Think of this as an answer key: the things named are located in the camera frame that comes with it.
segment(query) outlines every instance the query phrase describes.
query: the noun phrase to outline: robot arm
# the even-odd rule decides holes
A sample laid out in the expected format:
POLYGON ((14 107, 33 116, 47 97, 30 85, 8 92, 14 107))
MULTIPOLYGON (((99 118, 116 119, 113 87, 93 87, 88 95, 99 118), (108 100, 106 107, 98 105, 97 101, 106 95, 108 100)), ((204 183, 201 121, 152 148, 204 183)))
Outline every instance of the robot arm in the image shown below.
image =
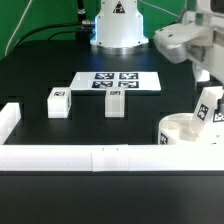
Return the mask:
POLYGON ((224 83, 224 2, 197 0, 196 11, 186 12, 181 24, 156 31, 156 47, 173 63, 191 60, 224 83))

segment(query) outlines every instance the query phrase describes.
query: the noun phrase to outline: black surface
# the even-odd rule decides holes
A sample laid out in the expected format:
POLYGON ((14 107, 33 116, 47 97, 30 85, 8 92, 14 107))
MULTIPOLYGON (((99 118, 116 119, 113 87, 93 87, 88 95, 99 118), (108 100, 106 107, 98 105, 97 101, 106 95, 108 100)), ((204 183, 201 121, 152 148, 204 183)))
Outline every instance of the black surface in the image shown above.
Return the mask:
POLYGON ((155 48, 128 56, 97 54, 87 44, 28 42, 0 63, 0 104, 20 101, 23 120, 6 144, 156 144, 168 114, 193 112, 191 63, 173 65, 155 48), (73 92, 68 119, 48 119, 53 87, 69 86, 80 71, 158 71, 162 91, 126 93, 125 119, 105 119, 105 92, 73 92))
MULTIPOLYGON (((193 112, 191 64, 152 48, 117 57, 74 42, 29 42, 0 63, 0 106, 21 102, 23 120, 7 144, 154 144, 159 120, 193 112), (48 120, 53 87, 75 71, 158 71, 160 95, 127 97, 125 119, 104 118, 104 95, 73 92, 68 119, 48 120)), ((0 172, 1 224, 223 224, 223 172, 0 172)))

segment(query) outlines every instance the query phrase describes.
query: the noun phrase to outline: black cable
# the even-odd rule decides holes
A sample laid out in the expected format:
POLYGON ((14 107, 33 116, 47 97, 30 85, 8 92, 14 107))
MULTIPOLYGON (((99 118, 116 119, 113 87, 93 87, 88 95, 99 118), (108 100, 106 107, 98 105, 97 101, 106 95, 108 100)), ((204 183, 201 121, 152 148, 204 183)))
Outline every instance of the black cable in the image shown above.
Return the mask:
POLYGON ((53 37, 60 35, 60 34, 66 34, 66 33, 75 33, 76 31, 61 31, 61 32, 57 32, 52 34, 47 40, 51 40, 53 37))
POLYGON ((78 9, 84 9, 83 0, 77 0, 78 9))
POLYGON ((53 37, 60 35, 60 34, 67 34, 67 33, 86 33, 86 34, 90 34, 93 33, 93 29, 84 29, 84 30, 73 30, 73 31, 61 31, 61 32, 57 32, 52 34, 47 40, 51 40, 53 37))
POLYGON ((24 41, 26 38, 30 37, 31 35, 38 33, 43 30, 53 29, 53 28, 61 28, 61 27, 70 27, 70 26, 79 26, 81 25, 81 22, 73 22, 73 23, 63 23, 63 24, 53 24, 48 26, 42 26, 37 29, 31 30, 30 32, 23 35, 14 45, 13 49, 18 47, 22 41, 24 41))
POLYGON ((187 10, 185 8, 183 8, 179 18, 177 18, 177 20, 175 21, 175 23, 180 23, 184 17, 184 14, 187 12, 187 10))
POLYGON ((77 16, 78 16, 78 21, 81 22, 84 19, 86 19, 86 10, 84 7, 84 2, 83 0, 77 0, 77 16))

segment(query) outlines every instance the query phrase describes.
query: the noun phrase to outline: white mat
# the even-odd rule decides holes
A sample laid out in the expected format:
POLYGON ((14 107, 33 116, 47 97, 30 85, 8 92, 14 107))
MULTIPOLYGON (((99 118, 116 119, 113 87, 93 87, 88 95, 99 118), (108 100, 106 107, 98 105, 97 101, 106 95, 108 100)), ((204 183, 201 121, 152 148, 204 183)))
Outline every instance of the white mat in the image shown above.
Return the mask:
POLYGON ((105 90, 126 87, 128 90, 160 91, 157 72, 77 72, 71 90, 105 90))

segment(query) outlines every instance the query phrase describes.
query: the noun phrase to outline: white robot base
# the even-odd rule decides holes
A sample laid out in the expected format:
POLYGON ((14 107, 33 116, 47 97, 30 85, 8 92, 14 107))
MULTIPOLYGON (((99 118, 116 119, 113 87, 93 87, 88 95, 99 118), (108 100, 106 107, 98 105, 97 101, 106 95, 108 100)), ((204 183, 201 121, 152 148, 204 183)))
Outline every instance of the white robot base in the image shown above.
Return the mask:
POLYGON ((95 37, 91 49, 106 54, 124 55, 147 49, 143 17, 137 1, 102 0, 95 18, 95 37))

